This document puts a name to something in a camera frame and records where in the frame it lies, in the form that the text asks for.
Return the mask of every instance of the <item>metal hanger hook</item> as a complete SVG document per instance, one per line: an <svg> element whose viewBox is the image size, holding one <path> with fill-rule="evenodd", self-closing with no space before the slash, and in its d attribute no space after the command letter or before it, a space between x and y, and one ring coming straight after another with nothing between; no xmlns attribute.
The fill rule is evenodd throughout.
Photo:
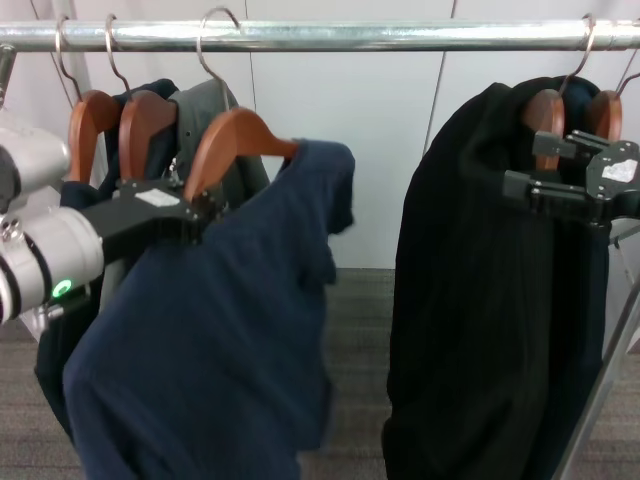
<svg viewBox="0 0 640 480"><path fill-rule="evenodd" d="M591 13L587 13L584 17L582 17L582 20L587 18L589 19L589 37L587 38L587 47L585 48L584 56L582 57L582 61L580 62L580 65L578 65L578 68L576 68L576 71L567 75L564 81L562 82L562 85L560 85L560 89L558 90L558 93L560 94L560 96L562 96L562 94L567 88L567 85L569 85L569 80L571 80L573 77L575 77L582 71L585 64L587 63L589 54L591 54L591 49L593 48L593 42L596 38L596 35L595 35L596 19Z"/></svg>
<svg viewBox="0 0 640 480"><path fill-rule="evenodd" d="M631 75L630 77L627 77L626 79L624 77L627 76L627 73L629 73L629 69L631 68L631 64L633 63L633 59L636 58L636 53L638 53L638 49L636 49L633 52L633 55L631 55L631 58L629 59L629 63L627 63L627 68L624 69L624 73L622 74L622 78L620 78L620 83L618 84L618 88L616 88L616 94L618 96L622 95L622 92L624 92L624 89L626 88L627 84L633 80L634 78L638 78L640 77L640 73L636 73L635 75Z"/></svg>
<svg viewBox="0 0 640 480"><path fill-rule="evenodd" d="M73 83L73 87L76 90L76 94L78 95L78 101L82 100L82 92L80 91L80 85L78 85L78 81L69 73L64 66L64 61L62 60L62 24L69 20L65 14L60 15L58 17L58 23L56 25L56 53L58 54L58 64L60 65L60 71L62 74L67 77Z"/></svg>
<svg viewBox="0 0 640 480"><path fill-rule="evenodd" d="M226 111L226 110L229 110L229 93L228 93L229 87L227 87L227 82L225 82L222 79L222 77L220 77L220 75L218 75L217 73L215 73L213 70L209 68L209 65L207 65L207 62L204 60L204 56L202 55L202 33L204 32L204 27L206 26L207 21L209 20L209 17L211 17L211 15L217 12L226 13L227 16L233 22L233 24L236 26L236 28L240 30L241 28L240 22L238 21L236 16L231 12L231 10L229 10L227 7L214 7L211 10L209 10L207 13L205 13L204 17L202 17L202 20L200 21L200 31L198 33L198 39L196 40L196 52L198 53L198 60L200 60L200 65L202 65L202 68L204 68L205 71L209 73L209 75L211 75L213 78L215 78L222 84L224 107Z"/></svg>
<svg viewBox="0 0 640 480"><path fill-rule="evenodd" d="M122 80L122 82L124 83L124 88L127 90L127 97L129 97L129 100L131 100L131 89L129 88L129 82L127 82L127 79L124 78L124 75L122 75L118 71L118 69L116 68L116 62L113 60L112 44L115 43L115 40L113 39L113 27L111 26L111 24L116 18L117 17L113 13L110 13L107 17L107 24L104 28L104 36L106 41L105 43L107 44L107 55L109 57L109 63L111 64L113 73L116 74L116 77Z"/></svg>

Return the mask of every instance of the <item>green indicator light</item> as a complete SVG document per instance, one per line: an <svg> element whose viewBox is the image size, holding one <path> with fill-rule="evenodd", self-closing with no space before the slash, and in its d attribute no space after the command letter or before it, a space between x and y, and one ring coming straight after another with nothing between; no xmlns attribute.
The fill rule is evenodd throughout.
<svg viewBox="0 0 640 480"><path fill-rule="evenodd" d="M62 280L53 289L53 297L58 298L71 290L71 280Z"/></svg>

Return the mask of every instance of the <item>metal rail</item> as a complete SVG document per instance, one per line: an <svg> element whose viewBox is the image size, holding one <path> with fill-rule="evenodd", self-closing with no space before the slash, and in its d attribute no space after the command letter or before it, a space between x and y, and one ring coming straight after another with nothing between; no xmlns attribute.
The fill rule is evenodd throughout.
<svg viewBox="0 0 640 480"><path fill-rule="evenodd" d="M65 51L104 52L105 22L64 23ZM0 44L18 52L55 51L55 21L1 22ZM113 22L119 51L195 51L199 21ZM203 32L207 52L384 52L584 50L582 20L486 22L254 22L236 29L210 21ZM640 48L640 21L598 20L593 50Z"/></svg>

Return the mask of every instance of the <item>white label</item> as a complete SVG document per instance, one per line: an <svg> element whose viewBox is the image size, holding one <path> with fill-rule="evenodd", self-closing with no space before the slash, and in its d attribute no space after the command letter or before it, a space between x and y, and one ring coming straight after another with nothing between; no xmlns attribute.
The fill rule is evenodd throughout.
<svg viewBox="0 0 640 480"><path fill-rule="evenodd" d="M173 207L180 203L180 199L164 193L157 188L153 190L147 190L146 192L136 193L136 197L140 200L150 203L154 207Z"/></svg>
<svg viewBox="0 0 640 480"><path fill-rule="evenodd" d="M636 176L638 162L635 160L625 160L609 167L604 167L602 178L615 180L616 182L629 183Z"/></svg>

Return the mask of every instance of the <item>gray jacket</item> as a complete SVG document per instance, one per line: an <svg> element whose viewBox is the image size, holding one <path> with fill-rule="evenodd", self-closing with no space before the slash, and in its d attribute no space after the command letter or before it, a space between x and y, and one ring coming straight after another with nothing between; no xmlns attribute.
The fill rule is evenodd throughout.
<svg viewBox="0 0 640 480"><path fill-rule="evenodd" d="M220 82L212 79L169 97L178 105L176 171L182 180L189 176L202 135L213 119L225 111L222 92ZM237 107L233 93L227 92L229 107ZM238 157L222 179L223 201L226 200L233 210L267 185L269 177L260 157Z"/></svg>

